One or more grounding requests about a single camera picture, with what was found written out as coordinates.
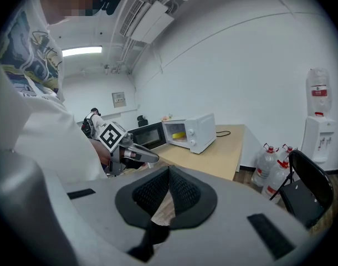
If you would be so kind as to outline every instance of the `microwave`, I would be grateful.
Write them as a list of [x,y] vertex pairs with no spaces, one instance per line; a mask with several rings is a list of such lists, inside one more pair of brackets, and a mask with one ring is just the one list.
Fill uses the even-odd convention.
[[147,149],[172,144],[200,154],[216,139],[214,114],[172,119],[130,130],[133,141]]

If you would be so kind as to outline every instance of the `air conditioner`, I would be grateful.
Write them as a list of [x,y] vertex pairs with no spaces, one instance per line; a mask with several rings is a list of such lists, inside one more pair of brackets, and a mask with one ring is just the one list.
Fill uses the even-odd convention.
[[135,0],[120,34],[138,42],[152,43],[157,36],[174,20],[165,12],[168,7],[156,1],[153,4],[144,0]]

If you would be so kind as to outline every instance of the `fluorescent light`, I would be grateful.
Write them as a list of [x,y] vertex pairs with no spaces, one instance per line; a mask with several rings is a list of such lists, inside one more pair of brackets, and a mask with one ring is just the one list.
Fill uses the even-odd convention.
[[62,50],[63,57],[77,55],[77,54],[86,54],[86,53],[101,53],[103,47],[78,47],[72,49]]

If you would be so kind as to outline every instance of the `microwave door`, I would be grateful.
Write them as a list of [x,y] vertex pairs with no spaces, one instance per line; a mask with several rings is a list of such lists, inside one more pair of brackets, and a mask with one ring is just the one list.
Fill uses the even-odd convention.
[[134,136],[134,143],[149,150],[167,143],[162,122],[146,125],[129,131]]

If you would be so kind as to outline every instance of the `floor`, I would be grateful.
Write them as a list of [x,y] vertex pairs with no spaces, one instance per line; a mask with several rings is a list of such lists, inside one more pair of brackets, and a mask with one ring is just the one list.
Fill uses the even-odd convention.
[[[155,167],[167,166],[167,163],[163,161],[159,161],[155,164]],[[130,172],[140,172],[141,170],[147,169],[147,167],[142,167],[138,170],[126,170],[122,176]],[[243,185],[248,186],[249,188],[254,189],[257,192],[261,192],[262,188],[257,187],[255,184],[251,183],[251,177],[253,173],[251,171],[240,170],[240,172],[236,172],[233,181],[239,182]],[[338,175],[329,176],[334,187],[334,201],[329,210],[323,215],[323,217],[318,221],[318,223],[309,230],[311,235],[315,235],[327,228],[329,228],[333,220],[338,213]],[[278,206],[282,209],[286,210],[286,207],[282,200],[279,201]],[[174,204],[171,198],[170,193],[168,192],[167,196],[164,198],[162,204],[159,209],[152,217],[152,221],[156,224],[167,226],[170,224],[170,220],[175,217],[174,212]]]

